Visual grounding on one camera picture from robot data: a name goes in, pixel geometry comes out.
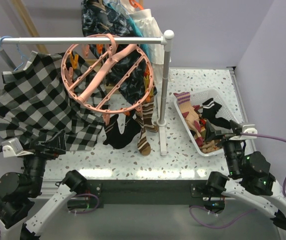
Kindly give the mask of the black striped sock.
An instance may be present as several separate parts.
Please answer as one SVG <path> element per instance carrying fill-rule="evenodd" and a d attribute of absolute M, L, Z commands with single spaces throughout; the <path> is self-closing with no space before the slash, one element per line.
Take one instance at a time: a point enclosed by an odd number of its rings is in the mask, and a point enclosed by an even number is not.
<path fill-rule="evenodd" d="M 141 127 L 136 122 L 135 119 L 133 119 L 130 116 L 125 117 L 125 128 L 124 132 L 120 136 L 120 148 L 124 148 L 127 146 L 133 138 L 140 132 Z"/>
<path fill-rule="evenodd" d="M 118 117 L 119 115 L 113 115 L 110 117 L 108 124 L 104 125 L 104 131 L 106 134 L 106 139 L 103 142 L 103 145 L 111 145 L 115 149 L 121 149 L 121 133 L 118 126 Z"/>

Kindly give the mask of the brown striped sock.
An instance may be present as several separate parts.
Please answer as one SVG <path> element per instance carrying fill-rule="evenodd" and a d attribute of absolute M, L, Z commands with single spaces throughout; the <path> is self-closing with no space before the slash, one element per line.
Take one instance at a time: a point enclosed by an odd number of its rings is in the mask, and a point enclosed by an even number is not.
<path fill-rule="evenodd" d="M 136 115 L 136 122 L 141 127 L 140 137 L 139 137 L 139 141 L 137 143 L 137 148 L 138 148 L 138 151 L 140 152 L 141 155 L 147 156 L 151 152 L 151 146 L 147 140 L 147 134 L 146 134 L 146 128 L 145 128 L 144 122 L 143 122 L 143 116 L 139 112 L 135 112 L 135 115 Z"/>
<path fill-rule="evenodd" d="M 153 101 L 145 102 L 142 105 L 144 127 L 148 131 L 156 133 L 156 132 L 158 132 L 158 126 L 154 125 L 152 122 L 153 112 L 154 112 L 154 102 Z"/>

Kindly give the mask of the yellow sock with pattern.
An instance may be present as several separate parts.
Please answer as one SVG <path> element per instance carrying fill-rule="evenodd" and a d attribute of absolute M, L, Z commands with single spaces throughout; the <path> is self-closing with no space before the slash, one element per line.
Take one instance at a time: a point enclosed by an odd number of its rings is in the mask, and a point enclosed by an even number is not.
<path fill-rule="evenodd" d="M 145 92 L 148 92 L 149 85 L 150 85 L 150 71 L 149 71 L 149 69 L 146 69 L 146 71 L 144 73 Z M 147 103 L 150 103 L 152 101 L 152 97 L 154 96 L 154 89 L 155 89 L 155 84 L 153 84 L 153 87 L 149 91 L 149 95 L 146 98 Z"/>

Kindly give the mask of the pink round clip hanger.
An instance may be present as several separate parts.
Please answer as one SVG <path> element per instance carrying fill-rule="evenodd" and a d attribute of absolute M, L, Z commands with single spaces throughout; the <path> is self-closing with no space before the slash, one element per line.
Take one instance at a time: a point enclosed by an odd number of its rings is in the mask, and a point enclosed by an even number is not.
<path fill-rule="evenodd" d="M 65 38 L 65 41 L 68 43 L 70 42 L 72 45 L 68 48 L 67 52 L 63 56 L 61 64 L 61 76 L 64 87 L 70 98 L 93 112 L 101 113 L 105 124 L 109 123 L 111 115 L 128 113 L 132 110 L 141 112 L 142 104 L 146 102 L 146 98 L 149 95 L 149 91 L 153 87 L 153 69 L 147 55 L 140 49 L 140 47 L 138 47 L 138 45 L 144 43 L 151 43 L 153 40 L 154 38 L 150 37 L 120 37 L 111 35 L 109 33 L 95 34 L 89 37 Z M 104 44 L 105 52 L 81 76 L 74 78 L 72 76 L 74 68 L 68 68 L 66 61 L 68 57 L 72 56 L 72 50 L 74 50 L 74 48 L 77 47 L 79 44 Z M 103 82 L 103 80 L 105 80 L 107 73 L 110 72 L 111 68 L 116 63 L 118 63 L 121 59 L 123 59 L 133 51 L 137 51 L 141 55 L 138 60 L 96 106 L 90 105 L 88 103 L 89 98 L 94 93 L 94 90 L 96 90 Z M 105 105 L 105 103 L 110 100 L 111 96 L 120 88 L 121 84 L 130 76 L 132 71 L 139 65 L 142 60 L 146 61 L 146 69 L 149 69 L 150 71 L 150 85 L 148 92 L 145 92 L 145 94 L 140 100 L 138 100 L 129 107 L 121 108 L 119 110 L 103 109 L 103 105 Z M 75 93 L 75 88 L 78 87 L 100 63 L 102 63 L 101 67 L 95 73 L 93 79 L 88 84 L 88 86 L 80 94 Z"/>

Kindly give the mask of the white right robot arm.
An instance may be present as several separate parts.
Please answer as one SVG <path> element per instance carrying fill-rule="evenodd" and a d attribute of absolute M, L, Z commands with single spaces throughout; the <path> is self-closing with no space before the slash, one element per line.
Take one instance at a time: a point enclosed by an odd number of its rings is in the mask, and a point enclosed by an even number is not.
<path fill-rule="evenodd" d="M 259 151 L 245 154 L 246 141 L 261 137 L 255 125 L 229 122 L 231 132 L 215 130 L 206 125 L 206 138 L 219 140 L 228 167 L 228 175 L 210 173 L 205 192 L 241 200 L 263 212 L 275 226 L 286 231 L 286 189 L 272 173 L 270 163 Z"/>

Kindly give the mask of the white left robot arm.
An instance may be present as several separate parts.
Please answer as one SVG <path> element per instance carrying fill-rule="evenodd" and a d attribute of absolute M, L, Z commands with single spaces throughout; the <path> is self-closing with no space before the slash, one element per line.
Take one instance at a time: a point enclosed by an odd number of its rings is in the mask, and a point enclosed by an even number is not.
<path fill-rule="evenodd" d="M 0 178 L 0 240 L 38 240 L 55 214 L 75 196 L 87 188 L 87 180 L 77 170 L 69 171 L 58 189 L 44 206 L 30 219 L 33 199 L 40 196 L 46 163 L 66 153 L 63 130 L 48 138 L 46 135 L 33 140 L 27 148 L 11 138 L 2 142 L 5 158 L 23 158 L 23 173 L 8 172 Z"/>

